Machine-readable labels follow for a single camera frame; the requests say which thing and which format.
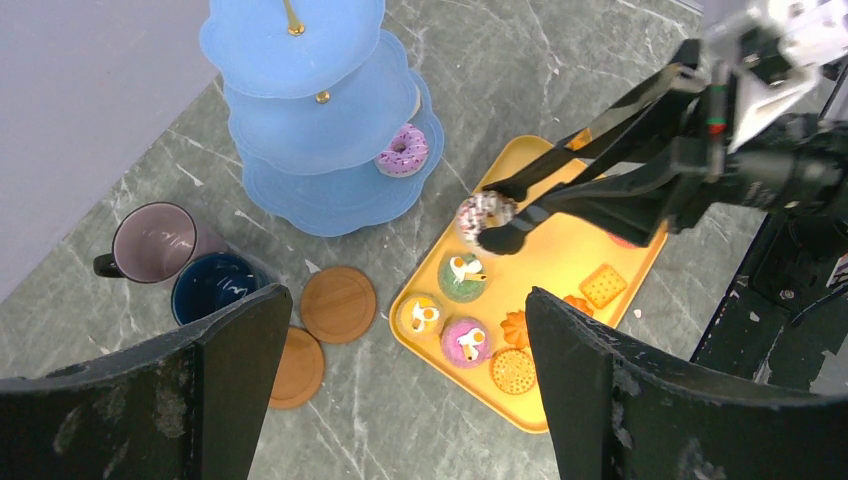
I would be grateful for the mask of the blue three-tier cake stand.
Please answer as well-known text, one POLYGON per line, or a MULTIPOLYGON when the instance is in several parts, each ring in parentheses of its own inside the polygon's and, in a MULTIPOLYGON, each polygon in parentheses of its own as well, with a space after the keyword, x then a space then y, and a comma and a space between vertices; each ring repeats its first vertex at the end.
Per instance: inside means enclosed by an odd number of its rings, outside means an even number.
POLYGON ((381 1, 213 1, 200 45, 219 70, 242 183, 264 211, 319 237, 383 224, 418 200, 444 148, 429 89, 381 1), (374 163, 410 123, 424 166, 374 163))

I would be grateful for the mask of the red frosted donut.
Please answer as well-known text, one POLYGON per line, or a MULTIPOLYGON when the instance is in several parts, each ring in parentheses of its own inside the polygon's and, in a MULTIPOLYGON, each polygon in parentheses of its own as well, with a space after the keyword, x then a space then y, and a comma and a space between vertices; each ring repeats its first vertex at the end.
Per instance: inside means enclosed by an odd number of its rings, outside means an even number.
POLYGON ((638 249, 639 248, 639 245, 633 244, 633 243, 631 243, 631 242, 629 242, 629 241, 627 241, 627 240, 625 240, 625 239, 623 239, 623 238, 621 238, 617 235, 608 233, 607 236, 610 238, 610 240, 613 243, 615 243, 616 245, 618 245, 622 248, 627 248, 627 249, 638 249))

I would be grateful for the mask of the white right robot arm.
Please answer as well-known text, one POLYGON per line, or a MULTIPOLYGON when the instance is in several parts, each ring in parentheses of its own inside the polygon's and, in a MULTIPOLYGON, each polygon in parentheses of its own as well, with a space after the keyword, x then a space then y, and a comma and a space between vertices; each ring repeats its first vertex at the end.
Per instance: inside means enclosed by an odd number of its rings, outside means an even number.
POLYGON ((587 126, 586 145, 566 137, 505 182, 502 192, 517 196, 572 160, 588 161, 527 204, 513 226, 529 232, 567 214, 644 246, 661 228, 694 227, 715 204, 845 217, 846 122, 781 113, 745 137, 742 75, 721 64, 701 74, 700 53, 699 40, 685 40, 587 126))

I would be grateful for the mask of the black food tongs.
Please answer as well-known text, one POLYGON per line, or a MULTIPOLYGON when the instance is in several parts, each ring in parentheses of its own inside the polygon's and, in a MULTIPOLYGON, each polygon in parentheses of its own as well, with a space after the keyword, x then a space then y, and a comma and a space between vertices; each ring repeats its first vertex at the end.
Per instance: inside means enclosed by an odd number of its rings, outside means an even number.
POLYGON ((474 243, 516 254, 531 232, 567 214, 646 245, 669 215, 681 177, 673 155, 705 88, 696 65, 672 62, 528 166, 486 185, 496 213, 471 232, 474 243))

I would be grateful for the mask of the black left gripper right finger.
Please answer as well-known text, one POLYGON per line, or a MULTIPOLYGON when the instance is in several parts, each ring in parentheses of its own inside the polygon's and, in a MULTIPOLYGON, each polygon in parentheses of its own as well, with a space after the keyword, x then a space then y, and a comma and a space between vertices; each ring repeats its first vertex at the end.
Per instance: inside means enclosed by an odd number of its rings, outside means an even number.
POLYGON ((526 318, 563 479, 843 479, 847 399, 667 354, 536 287, 526 318))

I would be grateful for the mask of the chocolate white sprinkled donut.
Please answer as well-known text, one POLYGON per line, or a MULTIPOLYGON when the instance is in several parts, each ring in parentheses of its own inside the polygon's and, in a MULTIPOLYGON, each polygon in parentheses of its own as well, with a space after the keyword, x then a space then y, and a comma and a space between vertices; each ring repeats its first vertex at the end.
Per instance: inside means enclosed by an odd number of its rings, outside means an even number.
POLYGON ((486 229, 508 223, 518 204, 495 191, 474 193, 458 207, 454 224, 460 239, 471 248, 479 248, 478 236, 486 229))

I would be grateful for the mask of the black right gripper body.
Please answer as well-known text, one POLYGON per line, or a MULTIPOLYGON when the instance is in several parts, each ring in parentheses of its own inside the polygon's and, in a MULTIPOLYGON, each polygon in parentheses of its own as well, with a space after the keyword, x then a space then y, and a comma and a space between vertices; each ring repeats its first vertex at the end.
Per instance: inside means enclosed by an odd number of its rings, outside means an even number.
POLYGON ((701 56, 701 40, 684 40, 666 66, 586 127, 588 143, 556 146, 559 158, 590 163, 544 194, 547 215, 578 217, 639 246, 662 226, 694 224, 693 198, 711 174, 711 86, 701 56))

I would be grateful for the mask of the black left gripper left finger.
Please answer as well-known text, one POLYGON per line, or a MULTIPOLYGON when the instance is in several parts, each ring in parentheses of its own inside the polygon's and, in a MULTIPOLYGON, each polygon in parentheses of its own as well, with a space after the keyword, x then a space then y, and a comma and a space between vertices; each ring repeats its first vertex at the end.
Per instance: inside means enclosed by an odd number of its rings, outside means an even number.
POLYGON ((3 379, 2 477, 246 478, 292 307, 272 284, 133 347, 3 379))

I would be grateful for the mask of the purple sprinkled donut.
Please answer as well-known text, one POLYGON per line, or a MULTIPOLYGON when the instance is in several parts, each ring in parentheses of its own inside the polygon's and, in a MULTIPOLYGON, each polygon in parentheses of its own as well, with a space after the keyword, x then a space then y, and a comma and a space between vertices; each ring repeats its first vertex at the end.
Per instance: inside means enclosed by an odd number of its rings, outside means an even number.
POLYGON ((404 178, 416 174, 424 166, 428 155, 429 145, 424 133, 407 123, 396 132, 374 163, 383 175, 404 178))

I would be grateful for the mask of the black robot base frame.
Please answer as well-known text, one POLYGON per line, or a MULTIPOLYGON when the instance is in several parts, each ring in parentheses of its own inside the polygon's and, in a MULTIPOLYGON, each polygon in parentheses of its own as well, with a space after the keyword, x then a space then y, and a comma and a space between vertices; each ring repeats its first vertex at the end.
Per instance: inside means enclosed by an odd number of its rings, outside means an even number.
POLYGON ((756 383, 846 394, 846 222, 767 216, 690 360, 756 383))

